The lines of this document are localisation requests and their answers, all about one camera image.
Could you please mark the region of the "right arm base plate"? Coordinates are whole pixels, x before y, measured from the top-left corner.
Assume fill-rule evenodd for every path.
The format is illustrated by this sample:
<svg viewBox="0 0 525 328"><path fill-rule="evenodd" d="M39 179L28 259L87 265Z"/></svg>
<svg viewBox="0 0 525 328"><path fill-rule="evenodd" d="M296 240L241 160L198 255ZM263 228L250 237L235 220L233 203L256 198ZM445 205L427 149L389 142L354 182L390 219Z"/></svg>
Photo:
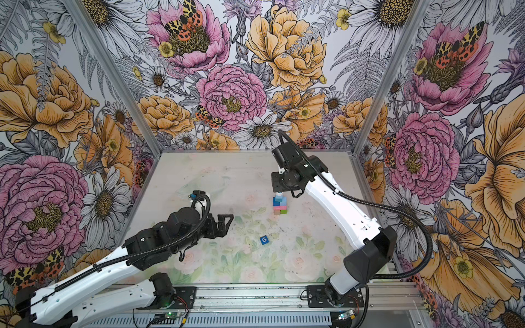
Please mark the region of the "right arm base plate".
<svg viewBox="0 0 525 328"><path fill-rule="evenodd" d="M306 301L309 308L362 308L363 294L351 289L344 295L338 294L324 285L307 285Z"/></svg>

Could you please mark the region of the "blue letter G block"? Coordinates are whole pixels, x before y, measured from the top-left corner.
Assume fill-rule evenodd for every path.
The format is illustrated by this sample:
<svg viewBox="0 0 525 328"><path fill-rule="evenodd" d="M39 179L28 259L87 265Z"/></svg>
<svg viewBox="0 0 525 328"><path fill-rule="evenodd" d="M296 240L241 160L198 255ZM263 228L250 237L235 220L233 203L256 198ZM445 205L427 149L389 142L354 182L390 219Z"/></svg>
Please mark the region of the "blue letter G block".
<svg viewBox="0 0 525 328"><path fill-rule="evenodd" d="M262 245L266 245L266 244L269 243L269 238L268 238L268 236L265 235L265 236L262 236L262 237L260 238L260 241L261 241L261 244L262 244Z"/></svg>

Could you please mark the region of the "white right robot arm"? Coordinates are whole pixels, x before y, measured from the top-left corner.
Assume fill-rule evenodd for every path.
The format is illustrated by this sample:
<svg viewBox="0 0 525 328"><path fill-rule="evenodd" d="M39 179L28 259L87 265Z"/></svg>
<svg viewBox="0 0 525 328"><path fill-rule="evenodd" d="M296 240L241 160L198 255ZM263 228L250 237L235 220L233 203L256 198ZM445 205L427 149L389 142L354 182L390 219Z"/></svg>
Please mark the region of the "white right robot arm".
<svg viewBox="0 0 525 328"><path fill-rule="evenodd" d="M298 198L308 194L316 200L344 232L353 252L343 260L343 267L325 282L325 294L336 305L349 291L364 287L390 262L397 234L392 228L382 228L355 201L344 195L328 167L316 156L306 157L292 143L272 150L279 166L272 173L275 193L290 192Z"/></svg>

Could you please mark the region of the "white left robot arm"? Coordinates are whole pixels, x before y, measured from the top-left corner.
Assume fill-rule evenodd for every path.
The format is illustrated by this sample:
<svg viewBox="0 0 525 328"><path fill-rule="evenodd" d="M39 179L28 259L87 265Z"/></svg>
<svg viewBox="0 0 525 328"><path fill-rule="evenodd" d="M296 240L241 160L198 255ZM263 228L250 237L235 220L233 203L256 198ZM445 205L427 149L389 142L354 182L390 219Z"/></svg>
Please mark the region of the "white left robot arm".
<svg viewBox="0 0 525 328"><path fill-rule="evenodd" d="M160 310L177 302L178 295L165 273L156 273L132 287L107 291L127 277L184 256L200 239L222 238L232 214L213 216L208 209L184 207L167 221L141 230L102 260L45 288L26 288L16 298L21 316L17 327L85 327L94 321L133 308Z"/></svg>

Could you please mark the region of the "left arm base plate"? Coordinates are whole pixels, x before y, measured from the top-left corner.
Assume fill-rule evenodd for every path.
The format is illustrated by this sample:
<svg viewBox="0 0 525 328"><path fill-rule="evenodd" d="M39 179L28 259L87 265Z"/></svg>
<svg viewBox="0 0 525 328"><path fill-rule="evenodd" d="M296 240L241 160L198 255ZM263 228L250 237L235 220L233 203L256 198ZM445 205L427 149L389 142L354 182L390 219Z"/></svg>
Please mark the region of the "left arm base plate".
<svg viewBox="0 0 525 328"><path fill-rule="evenodd" d="M154 304L163 310L192 310L196 300L195 286L176 286L155 292Z"/></svg>

